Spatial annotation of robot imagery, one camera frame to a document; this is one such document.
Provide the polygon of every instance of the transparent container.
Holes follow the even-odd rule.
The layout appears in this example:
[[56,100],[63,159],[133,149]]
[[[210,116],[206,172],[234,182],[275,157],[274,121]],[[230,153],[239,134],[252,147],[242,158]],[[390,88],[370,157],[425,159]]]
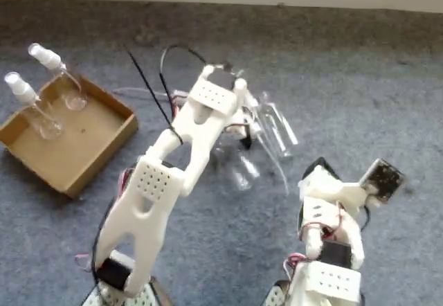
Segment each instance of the transparent container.
[[63,133],[63,124],[54,117],[51,104],[38,96],[34,103],[24,109],[21,114],[45,140],[53,140]]
[[28,52],[54,76],[64,74],[68,79],[66,84],[60,85],[57,90],[64,100],[66,107],[73,111],[82,110],[87,104],[87,95],[82,88],[79,73],[67,66],[57,54],[44,48],[38,43],[29,46]]
[[259,97],[256,119],[275,156],[292,156],[293,147],[298,143],[297,137],[267,92],[263,92]]
[[217,160],[217,170],[240,191],[250,190],[254,181],[260,177],[258,167],[246,150],[218,143],[213,154]]
[[18,73],[6,74],[5,81],[18,101],[26,106],[21,115],[43,139],[53,140],[63,133],[63,123],[56,118],[50,102],[41,99]]

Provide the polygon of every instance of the spray bottle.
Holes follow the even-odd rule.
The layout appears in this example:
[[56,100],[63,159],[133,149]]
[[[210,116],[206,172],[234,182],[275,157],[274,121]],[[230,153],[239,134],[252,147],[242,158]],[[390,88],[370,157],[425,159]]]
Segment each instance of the spray bottle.
[[6,74],[5,81],[18,101],[28,106],[21,114],[43,139],[53,140],[62,134],[63,124],[54,116],[49,101],[40,98],[16,72]]
[[86,106],[87,96],[82,88],[80,76],[68,67],[57,53],[38,43],[31,44],[28,52],[54,75],[64,74],[69,79],[71,83],[57,88],[68,109],[79,111]]

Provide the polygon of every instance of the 3d printed arm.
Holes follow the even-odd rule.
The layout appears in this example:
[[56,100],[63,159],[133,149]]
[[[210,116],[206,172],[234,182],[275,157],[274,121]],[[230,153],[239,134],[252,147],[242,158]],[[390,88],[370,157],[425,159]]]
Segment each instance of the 3d printed arm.
[[356,270],[364,252],[356,216],[362,205],[386,203],[403,180],[381,159],[358,183],[343,183],[323,158],[314,162],[298,184],[307,259],[293,266],[289,282],[274,285],[263,306],[358,305],[361,274]]
[[[119,284],[105,282],[127,297],[137,296],[149,281],[177,198],[190,194],[208,163],[215,141],[242,108],[248,94],[246,81],[241,78],[236,79],[232,91],[209,81],[214,70],[214,66],[204,68],[172,123],[174,132],[163,131],[139,158],[123,195],[109,211],[100,232],[96,268],[109,258],[124,235],[134,237],[135,260],[129,276]],[[190,162],[184,171],[164,161],[180,145],[179,137],[192,145]]]

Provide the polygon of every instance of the cardboard box tray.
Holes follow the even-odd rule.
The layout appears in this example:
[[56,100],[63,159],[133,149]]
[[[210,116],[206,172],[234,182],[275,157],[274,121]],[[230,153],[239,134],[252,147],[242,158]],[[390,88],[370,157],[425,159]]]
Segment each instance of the cardboard box tray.
[[55,140],[42,139],[17,111],[1,126],[0,141],[7,150],[47,184],[70,197],[101,170],[112,154],[138,129],[134,112],[96,84],[82,78],[88,103],[82,111],[65,107],[56,88],[69,85],[55,78],[39,92],[49,99],[64,122]]

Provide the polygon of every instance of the hole pattern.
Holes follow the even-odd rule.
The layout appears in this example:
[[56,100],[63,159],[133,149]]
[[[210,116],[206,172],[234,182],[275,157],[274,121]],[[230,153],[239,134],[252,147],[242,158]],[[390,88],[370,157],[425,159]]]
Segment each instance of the hole pattern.
[[224,88],[219,88],[217,85],[197,85],[192,90],[191,96],[212,109],[225,111],[230,103],[226,104],[227,100],[232,98],[228,95],[228,91]]
[[143,173],[140,173],[137,179],[137,188],[153,202],[161,200],[162,194],[167,190],[171,176],[158,168],[154,168],[149,164],[142,167]]
[[355,290],[355,286],[353,285],[355,278],[351,279],[349,275],[351,274],[351,276],[353,276],[353,273],[347,270],[348,269],[339,269],[338,272],[337,268],[331,270],[314,270],[309,273],[307,279],[317,284],[317,287],[320,289],[317,291],[321,291],[322,294],[336,297],[352,297]]
[[[118,296],[115,296],[113,293],[103,294],[102,297],[108,303],[109,306],[117,306],[119,305],[120,299]],[[94,289],[82,306],[102,306],[102,302],[98,295],[97,289]],[[135,298],[126,299],[125,306],[160,306],[156,303],[154,294],[151,289],[147,289],[146,287],[143,291]]]
[[284,294],[281,288],[273,287],[266,300],[262,304],[262,306],[283,306],[284,305]]

